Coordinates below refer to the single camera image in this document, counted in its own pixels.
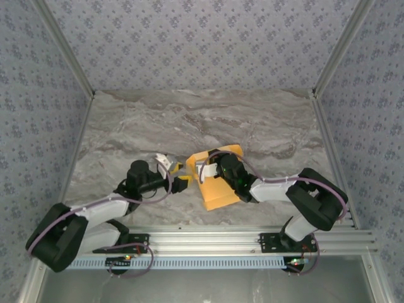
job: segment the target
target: marble surface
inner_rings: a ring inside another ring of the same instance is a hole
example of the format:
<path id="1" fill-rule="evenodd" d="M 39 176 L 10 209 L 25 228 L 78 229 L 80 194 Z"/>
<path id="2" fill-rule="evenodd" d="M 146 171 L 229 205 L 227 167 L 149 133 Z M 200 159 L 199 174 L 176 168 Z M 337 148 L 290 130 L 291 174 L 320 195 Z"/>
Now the marble surface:
<path id="1" fill-rule="evenodd" d="M 66 203 L 84 203 L 111 193 L 136 159 L 150 160 L 161 152 L 184 162 L 193 153 L 234 143 L 265 176 L 292 175 L 312 167 L 331 179 L 311 101 L 304 92 L 98 91 Z M 155 198 L 163 194 L 159 191 Z M 206 211 L 194 182 L 159 204 L 140 206 L 121 221 L 283 225 L 296 213 L 291 203 L 280 201 L 239 202 Z"/>

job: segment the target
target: yellow box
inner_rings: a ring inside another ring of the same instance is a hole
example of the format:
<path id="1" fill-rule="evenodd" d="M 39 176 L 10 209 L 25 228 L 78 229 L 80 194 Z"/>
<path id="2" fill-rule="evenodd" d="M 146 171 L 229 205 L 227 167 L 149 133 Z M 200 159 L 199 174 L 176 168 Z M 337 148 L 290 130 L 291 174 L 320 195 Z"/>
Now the yellow box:
<path id="1" fill-rule="evenodd" d="M 218 150 L 227 150 L 243 156 L 240 145 L 227 145 Z M 204 206 L 207 210 L 214 210 L 219 207 L 230 205 L 240 201 L 240 198 L 234 193 L 234 190 L 222 178 L 205 177 L 203 184 L 199 183 L 199 176 L 196 173 L 195 163 L 204 161 L 208 158 L 208 151 L 202 151 L 190 156 L 187 161 L 187 172 L 192 174 L 198 182 L 199 189 L 202 193 Z"/>

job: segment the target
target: purple cable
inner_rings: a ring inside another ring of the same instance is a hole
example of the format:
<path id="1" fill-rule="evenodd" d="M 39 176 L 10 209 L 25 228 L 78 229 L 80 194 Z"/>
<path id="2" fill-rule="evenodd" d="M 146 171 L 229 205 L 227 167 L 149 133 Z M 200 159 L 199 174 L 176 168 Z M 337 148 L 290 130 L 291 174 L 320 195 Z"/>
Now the purple cable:
<path id="1" fill-rule="evenodd" d="M 49 225 L 46 227 L 46 229 L 44 229 L 44 231 L 42 231 L 42 232 L 38 235 L 38 237 L 35 238 L 35 240 L 34 240 L 34 241 L 32 242 L 32 244 L 31 244 L 31 246 L 28 248 L 28 254 L 29 254 L 29 255 L 32 254 L 32 251 L 33 251 L 34 247 L 39 243 L 39 241 L 42 240 L 43 237 L 45 237 L 45 235 L 46 235 L 53 227 L 55 227 L 59 222 L 65 220 L 67 217 L 69 217 L 69 216 L 71 216 L 71 215 L 74 215 L 75 213 L 78 213 L 79 211 L 85 210 L 85 209 L 87 209 L 87 208 L 92 208 L 92 207 L 94 207 L 94 206 L 98 206 L 98 205 L 100 205 L 100 204 L 102 204 L 102 203 L 107 203 L 107 202 L 116 201 L 116 200 L 120 200 L 120 201 L 124 200 L 124 201 L 130 202 L 130 203 L 136 203 L 136 204 L 155 204 L 155 203 L 158 203 L 158 202 L 163 201 L 163 200 L 164 200 L 166 197 L 168 197 L 169 194 L 171 193 L 172 182 L 173 182 L 173 181 L 172 181 L 172 177 L 171 177 L 171 175 L 170 175 L 170 172 L 164 167 L 164 165 L 161 164 L 159 161 L 157 161 L 157 163 L 164 169 L 164 171 L 165 171 L 165 173 L 167 174 L 167 177 L 168 177 L 168 179 L 169 179 L 169 188 L 168 188 L 168 190 L 167 190 L 167 193 L 166 193 L 163 197 L 161 197 L 160 199 L 154 200 L 154 201 L 138 201 L 138 200 L 134 200 L 134 199 L 128 199 L 128 198 L 125 198 L 125 197 L 122 197 L 122 196 L 111 197 L 111 198 L 102 198 L 102 199 L 100 199 L 100 200 L 98 200 L 98 201 L 96 201 L 96 202 L 91 203 L 90 205 L 86 205 L 86 206 L 79 207 L 79 208 L 76 208 L 76 209 L 74 209 L 74 210 L 71 210 L 71 211 L 65 213 L 64 215 L 60 216 L 60 217 L 57 218 L 56 220 L 54 220 L 51 224 L 49 224 Z"/>
<path id="2" fill-rule="evenodd" d="M 296 271 L 296 273 L 299 274 L 299 276 L 308 275 L 309 273 L 311 273 L 313 270 L 316 269 L 318 263 L 320 262 L 320 248 L 319 248 L 319 246 L 318 246 L 317 239 L 316 239 L 316 237 L 314 236 L 314 234 L 311 234 L 311 236 L 312 236 L 313 239 L 316 241 L 316 248 L 317 248 L 317 258 L 316 258 L 316 260 L 314 260 L 313 266 L 312 266 L 310 269 L 308 269 L 308 270 L 306 270 L 306 271 L 304 271 L 304 272 L 301 273 L 300 270 L 298 270 L 297 268 L 294 268 L 294 267 L 292 267 L 292 266 L 290 266 L 290 265 L 286 265 L 287 268 Z"/>
<path id="3" fill-rule="evenodd" d="M 238 154 L 236 154 L 236 153 L 234 153 L 234 152 L 232 152 L 232 151 L 219 150 L 219 151 L 215 151 L 214 153 L 212 153 L 211 155 L 209 155 L 209 157 L 206 158 L 205 161 L 202 163 L 201 171 L 200 171 L 200 173 L 199 173 L 199 183 L 201 183 L 201 184 L 203 183 L 203 182 L 202 182 L 202 171 L 203 171 L 205 165 L 208 163 L 209 159 L 212 158 L 212 157 L 214 157 L 214 156 L 216 156 L 216 155 L 219 155 L 219 154 L 221 154 L 221 153 L 230 153 L 230 154 L 236 155 L 237 158 L 240 158 L 240 159 L 252 170 L 252 172 L 255 174 L 255 176 L 256 176 L 258 179 L 260 179 L 261 181 L 263 181 L 263 182 L 265 182 L 265 183 L 276 184 L 276 183 L 284 183 L 284 182 L 287 182 L 287 181 L 304 181 L 304 182 L 313 183 L 313 184 L 315 184 L 315 185 L 318 185 L 318 186 L 324 188 L 325 190 L 329 191 L 331 194 L 333 194 L 333 195 L 338 199 L 338 201 L 341 203 L 341 206 L 342 206 L 342 213 L 341 213 L 341 215 L 337 218 L 337 220 L 341 220 L 341 219 L 342 219 L 343 217 L 345 217 L 345 215 L 347 214 L 347 211 L 348 211 L 348 210 L 347 210 L 347 205 L 345 204 L 343 198 L 342 198 L 334 189 L 330 188 L 328 185 L 326 185 L 326 184 L 324 184 L 324 183 L 322 183 L 322 182 L 319 182 L 319 181 L 317 181 L 317 180 L 308 179 L 308 178 L 302 178 L 302 177 L 286 177 L 286 178 L 275 179 L 275 180 L 268 180 L 268 179 L 265 179 L 265 178 L 251 165 L 251 163 L 250 163 L 249 161 L 247 161 L 245 158 L 243 158 L 242 156 L 240 156 L 240 155 L 238 155 Z"/>
<path id="4" fill-rule="evenodd" d="M 129 244 L 117 245 L 117 246 L 103 247 L 101 249 L 105 249 L 106 251 L 108 251 L 109 249 L 125 248 L 125 247 L 131 247 L 131 246 L 142 246 L 142 247 L 144 247 L 145 249 L 147 249 L 150 252 L 151 260 L 150 260 L 149 265 L 147 266 L 147 268 L 145 270 L 139 272 L 139 273 L 135 273 L 135 274 L 131 274 L 131 275 L 128 275 L 128 274 L 125 274 L 123 276 L 122 275 L 116 275 L 116 274 L 114 274 L 112 272 L 112 267 L 114 267 L 114 265 L 115 265 L 115 262 L 113 262 L 111 264 L 111 266 L 109 267 L 109 269 L 108 269 L 108 271 L 109 271 L 109 273 L 111 275 L 118 276 L 119 278 L 120 277 L 123 277 L 123 278 L 137 278 L 138 276 L 143 276 L 144 274 L 148 273 L 151 270 L 151 268 L 153 266 L 153 262 L 154 262 L 154 254 L 153 254 L 153 250 L 150 248 L 149 245 L 134 242 L 134 243 L 129 243 Z"/>

